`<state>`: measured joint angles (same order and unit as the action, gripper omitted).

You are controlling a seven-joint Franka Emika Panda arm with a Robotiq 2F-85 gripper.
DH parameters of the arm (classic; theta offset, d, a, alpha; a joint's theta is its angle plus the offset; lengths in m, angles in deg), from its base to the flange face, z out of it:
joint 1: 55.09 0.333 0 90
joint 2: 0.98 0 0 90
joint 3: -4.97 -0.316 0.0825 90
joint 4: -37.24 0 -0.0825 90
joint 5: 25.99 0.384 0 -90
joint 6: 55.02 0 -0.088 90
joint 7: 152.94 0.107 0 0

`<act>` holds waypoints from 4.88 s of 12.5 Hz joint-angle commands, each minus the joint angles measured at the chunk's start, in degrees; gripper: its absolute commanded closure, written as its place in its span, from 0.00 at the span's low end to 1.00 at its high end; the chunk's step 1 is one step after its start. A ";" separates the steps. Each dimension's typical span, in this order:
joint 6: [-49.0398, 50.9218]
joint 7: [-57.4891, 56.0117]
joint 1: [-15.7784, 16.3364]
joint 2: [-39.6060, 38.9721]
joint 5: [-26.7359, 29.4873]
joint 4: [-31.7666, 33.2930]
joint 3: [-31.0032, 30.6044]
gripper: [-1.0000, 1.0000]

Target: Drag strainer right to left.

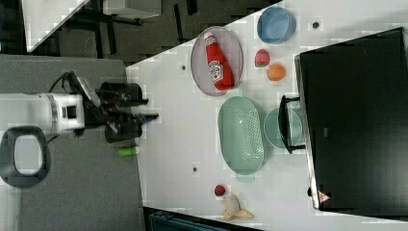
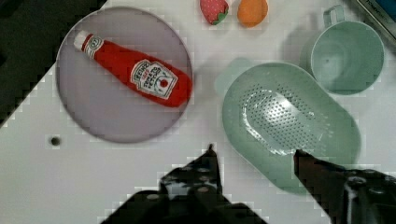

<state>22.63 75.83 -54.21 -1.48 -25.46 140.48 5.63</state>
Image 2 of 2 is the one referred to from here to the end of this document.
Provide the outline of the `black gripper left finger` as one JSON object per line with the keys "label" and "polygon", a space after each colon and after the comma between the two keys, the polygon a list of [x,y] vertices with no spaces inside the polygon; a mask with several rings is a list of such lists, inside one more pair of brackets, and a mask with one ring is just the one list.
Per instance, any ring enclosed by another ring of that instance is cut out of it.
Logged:
{"label": "black gripper left finger", "polygon": [[141,190],[101,224],[267,224],[243,203],[222,194],[214,146],[159,181],[157,190]]}

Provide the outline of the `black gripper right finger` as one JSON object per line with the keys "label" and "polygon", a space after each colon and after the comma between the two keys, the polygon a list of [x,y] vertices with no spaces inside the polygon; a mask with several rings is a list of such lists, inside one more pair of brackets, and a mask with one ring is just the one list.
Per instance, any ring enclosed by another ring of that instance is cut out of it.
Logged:
{"label": "black gripper right finger", "polygon": [[373,169],[347,169],[298,149],[294,173],[332,224],[396,224],[396,185]]}

